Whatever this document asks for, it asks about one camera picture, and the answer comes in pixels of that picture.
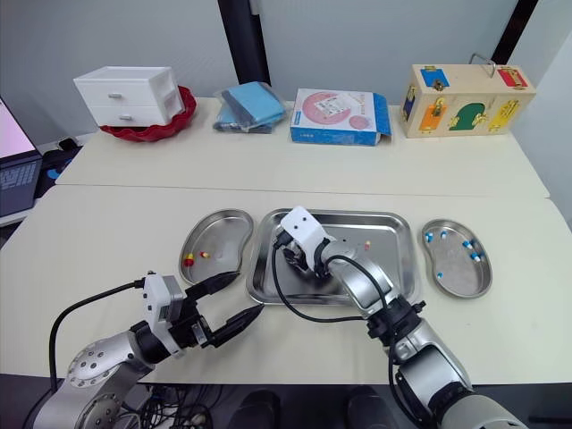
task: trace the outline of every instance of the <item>white wall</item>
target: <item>white wall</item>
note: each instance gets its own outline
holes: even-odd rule
[[[72,79],[171,65],[199,96],[237,84],[215,0],[0,0],[0,94],[36,144],[96,128]]]
[[[517,0],[258,0],[273,88],[404,97],[411,64],[491,56]]]
[[[572,32],[544,72],[536,97],[512,130],[572,229],[571,71]]]

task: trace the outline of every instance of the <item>metal tray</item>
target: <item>metal tray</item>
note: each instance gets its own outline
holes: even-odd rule
[[[480,297],[491,288],[489,258],[467,227],[438,219],[423,228],[421,240],[429,259],[429,276],[438,287],[466,299]]]
[[[242,251],[252,235],[254,222],[242,210],[214,212],[197,223],[190,232],[179,256],[179,272],[185,282],[196,284],[215,274],[239,271]],[[209,257],[201,257],[206,252]],[[193,266],[185,266],[184,258],[192,253]]]
[[[280,220],[288,208],[268,214],[260,224],[247,279],[250,296],[265,304],[281,304],[274,286],[270,255],[272,243],[281,230]],[[370,241],[370,258],[379,263],[406,299],[413,298],[416,287],[415,252],[411,231],[404,219],[391,213],[309,210],[324,228],[350,246],[364,248]],[[284,254],[276,255],[276,272],[284,295],[296,304],[350,305],[348,295],[334,279],[320,281],[288,265]]]

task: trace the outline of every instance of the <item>white table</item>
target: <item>white table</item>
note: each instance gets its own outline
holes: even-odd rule
[[[220,133],[219,110],[200,98],[192,124],[171,139],[130,143],[99,132],[59,184],[252,189],[351,194],[546,198],[547,189],[512,134],[405,139],[376,147],[293,143],[289,121],[270,135]]]
[[[47,375],[47,338],[71,303],[139,278],[149,269],[178,276],[181,245],[195,223],[217,209],[310,208],[389,211],[417,236],[438,217],[470,227],[488,252],[492,288],[475,300],[450,298],[425,274],[423,315],[454,350],[473,383],[572,382],[569,302],[572,234],[556,207],[537,198],[444,198],[56,186],[0,252],[0,372]],[[252,240],[246,255],[252,249]],[[253,305],[244,272],[232,286],[199,301],[212,327]],[[140,291],[126,291],[74,312],[57,342],[59,374],[90,341],[142,318]],[[350,308],[304,309],[349,315]],[[147,377],[165,383],[387,383],[386,356],[360,322],[321,325],[268,306],[220,349],[192,349]]]

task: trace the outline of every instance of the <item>cardboard box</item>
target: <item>cardboard box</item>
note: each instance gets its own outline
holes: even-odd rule
[[[515,65],[415,64],[401,124],[411,138],[502,134],[535,94]]]
[[[391,135],[387,101],[372,92],[300,88],[290,135],[303,143],[375,146]]]

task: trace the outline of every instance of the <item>metal handle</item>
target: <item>metal handle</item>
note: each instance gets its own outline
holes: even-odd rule
[[[472,64],[472,63],[473,63],[473,60],[475,59],[476,56],[478,56],[480,59],[482,59],[482,60],[485,61],[487,64],[489,64],[489,65],[492,66],[492,71],[491,71],[491,74],[489,75],[489,77],[492,78],[492,76],[494,76],[494,72],[497,70],[497,63],[494,62],[493,60],[489,59],[489,58],[486,58],[486,57],[484,57],[484,56],[478,54],[477,52],[474,52],[474,53],[471,55],[471,59],[468,60],[468,63],[469,63],[469,64]]]

